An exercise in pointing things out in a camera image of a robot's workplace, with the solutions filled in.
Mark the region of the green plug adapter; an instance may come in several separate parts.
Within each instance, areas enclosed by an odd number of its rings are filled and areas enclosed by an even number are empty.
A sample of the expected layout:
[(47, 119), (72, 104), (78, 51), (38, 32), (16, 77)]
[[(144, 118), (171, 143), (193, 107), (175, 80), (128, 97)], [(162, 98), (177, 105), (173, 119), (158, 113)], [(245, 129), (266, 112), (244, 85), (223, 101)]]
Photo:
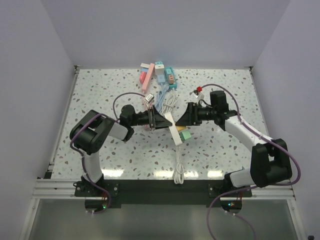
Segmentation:
[(192, 137), (192, 135), (188, 129), (181, 130), (179, 132), (179, 136), (180, 136), (180, 139), (182, 142), (185, 142)]

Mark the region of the teal power strip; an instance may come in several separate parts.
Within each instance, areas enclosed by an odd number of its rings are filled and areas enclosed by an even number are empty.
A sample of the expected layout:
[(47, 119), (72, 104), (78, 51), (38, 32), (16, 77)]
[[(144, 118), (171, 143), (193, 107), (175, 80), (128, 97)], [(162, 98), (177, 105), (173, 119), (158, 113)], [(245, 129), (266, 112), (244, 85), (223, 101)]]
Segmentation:
[(175, 72), (173, 68), (170, 66), (165, 67), (164, 75), (169, 88), (176, 90), (178, 88), (178, 84), (177, 84), (177, 78), (175, 76)]

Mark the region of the yellow plug adapter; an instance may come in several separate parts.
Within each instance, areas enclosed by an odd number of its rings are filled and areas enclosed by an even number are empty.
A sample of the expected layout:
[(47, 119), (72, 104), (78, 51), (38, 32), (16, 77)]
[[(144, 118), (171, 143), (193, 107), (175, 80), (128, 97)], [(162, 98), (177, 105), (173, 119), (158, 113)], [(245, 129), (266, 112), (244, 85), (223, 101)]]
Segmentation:
[(176, 129), (178, 132), (180, 132), (180, 131), (187, 129), (187, 127), (186, 126), (176, 126)]

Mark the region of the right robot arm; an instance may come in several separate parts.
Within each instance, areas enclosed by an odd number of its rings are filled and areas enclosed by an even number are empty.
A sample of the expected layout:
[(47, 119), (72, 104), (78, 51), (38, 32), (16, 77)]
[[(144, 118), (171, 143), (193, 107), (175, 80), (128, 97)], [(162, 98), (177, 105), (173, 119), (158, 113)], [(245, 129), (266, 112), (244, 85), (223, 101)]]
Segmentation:
[(282, 139), (272, 139), (240, 120), (236, 110), (230, 110), (222, 90), (210, 92), (210, 104), (189, 102), (177, 126), (199, 126), (203, 121), (214, 121), (223, 131), (237, 138), (250, 152), (250, 166), (225, 174), (220, 189), (227, 196), (235, 196), (242, 187), (255, 185), (263, 188), (276, 185), (292, 177), (287, 144)]

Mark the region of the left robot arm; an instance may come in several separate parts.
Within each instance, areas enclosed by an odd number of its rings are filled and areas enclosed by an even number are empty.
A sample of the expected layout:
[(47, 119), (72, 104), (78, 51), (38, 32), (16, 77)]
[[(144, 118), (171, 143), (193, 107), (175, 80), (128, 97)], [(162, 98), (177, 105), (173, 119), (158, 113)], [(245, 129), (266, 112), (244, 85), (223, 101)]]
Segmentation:
[(70, 148), (81, 155), (82, 178), (87, 181), (86, 191), (99, 196), (104, 190), (103, 173), (100, 167), (99, 151), (107, 137), (127, 142), (134, 134), (133, 127), (148, 125), (152, 129), (169, 128), (174, 124), (162, 116), (154, 106), (136, 112), (128, 104), (122, 107), (119, 120), (103, 113), (90, 110), (69, 134)]

